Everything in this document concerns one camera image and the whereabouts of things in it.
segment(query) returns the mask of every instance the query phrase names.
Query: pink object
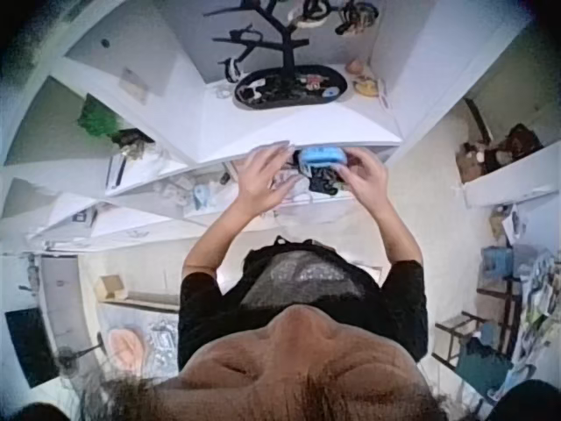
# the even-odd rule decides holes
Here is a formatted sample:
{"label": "pink object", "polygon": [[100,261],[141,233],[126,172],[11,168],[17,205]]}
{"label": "pink object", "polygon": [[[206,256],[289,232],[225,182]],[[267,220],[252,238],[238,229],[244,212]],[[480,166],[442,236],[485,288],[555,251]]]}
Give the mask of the pink object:
{"label": "pink object", "polygon": [[359,59],[354,59],[344,69],[349,75],[362,75],[362,72],[365,71],[365,66]]}
{"label": "pink object", "polygon": [[140,375],[145,350],[138,335],[128,329],[113,329],[109,332],[109,356],[119,370]]}

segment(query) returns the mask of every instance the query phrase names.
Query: cabinet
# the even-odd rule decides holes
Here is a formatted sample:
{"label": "cabinet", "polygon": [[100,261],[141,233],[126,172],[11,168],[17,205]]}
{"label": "cabinet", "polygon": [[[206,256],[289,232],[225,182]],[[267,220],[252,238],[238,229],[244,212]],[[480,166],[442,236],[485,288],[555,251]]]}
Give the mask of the cabinet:
{"label": "cabinet", "polygon": [[[95,0],[67,30],[57,32],[58,47],[50,50],[53,54],[42,63],[42,73],[28,81],[25,95],[34,94],[25,112],[13,114],[17,121],[11,125],[19,127],[17,134],[6,132],[4,174],[9,180],[116,206],[114,220],[122,229],[102,235],[101,219],[87,241],[71,241],[68,250],[80,244],[82,249],[92,249],[92,238],[99,247],[114,247],[196,237],[225,208],[229,196],[217,200],[214,209],[186,213],[181,206],[160,200],[154,191],[156,182],[232,161],[256,146],[282,140],[297,146],[369,146],[392,165],[531,20],[522,7],[508,0],[373,2],[380,17],[362,38],[334,41],[329,38],[336,37],[333,31],[323,28],[314,35],[313,45],[306,47],[312,48],[314,61],[347,78],[350,86],[344,95],[324,105],[249,111],[231,97],[218,95],[225,81],[205,69],[217,66],[214,55],[235,54],[235,47],[211,44],[212,36],[259,17],[234,13],[228,15],[236,16],[232,21],[224,17],[202,23],[202,13],[209,8],[203,0],[111,5]],[[280,3],[279,10],[284,13],[289,7]],[[376,77],[385,81],[387,104],[354,93],[344,72],[349,54],[365,59]],[[260,57],[254,66],[278,65],[274,57]],[[306,54],[296,56],[297,64],[307,59]],[[115,189],[108,187],[107,177],[116,151],[75,123],[87,94],[152,138],[161,151],[127,165]],[[2,199],[8,200],[5,194]],[[349,197],[342,195],[291,206],[345,200]],[[67,208],[66,215],[71,213]],[[130,227],[129,221],[138,224]],[[250,229],[275,224],[275,218],[265,217]]]}

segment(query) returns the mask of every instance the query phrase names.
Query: blue toy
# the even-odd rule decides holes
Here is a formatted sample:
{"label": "blue toy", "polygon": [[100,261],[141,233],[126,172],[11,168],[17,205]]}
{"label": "blue toy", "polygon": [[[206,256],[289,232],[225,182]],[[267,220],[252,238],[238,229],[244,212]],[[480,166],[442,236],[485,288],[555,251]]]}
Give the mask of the blue toy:
{"label": "blue toy", "polygon": [[340,147],[312,146],[296,153],[300,172],[309,178],[309,189],[334,196],[343,184],[333,164],[346,165],[347,157]]}
{"label": "blue toy", "polygon": [[312,177],[312,168],[330,168],[333,164],[347,165],[347,156],[340,147],[305,147],[298,155],[300,172],[308,178]]}

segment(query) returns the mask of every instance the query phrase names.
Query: box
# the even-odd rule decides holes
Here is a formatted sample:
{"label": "box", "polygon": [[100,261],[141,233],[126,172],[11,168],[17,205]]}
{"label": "box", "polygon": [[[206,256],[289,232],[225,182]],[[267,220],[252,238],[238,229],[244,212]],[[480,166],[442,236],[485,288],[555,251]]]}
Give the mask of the box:
{"label": "box", "polygon": [[100,276],[95,291],[99,302],[126,298],[126,290],[119,275]]}

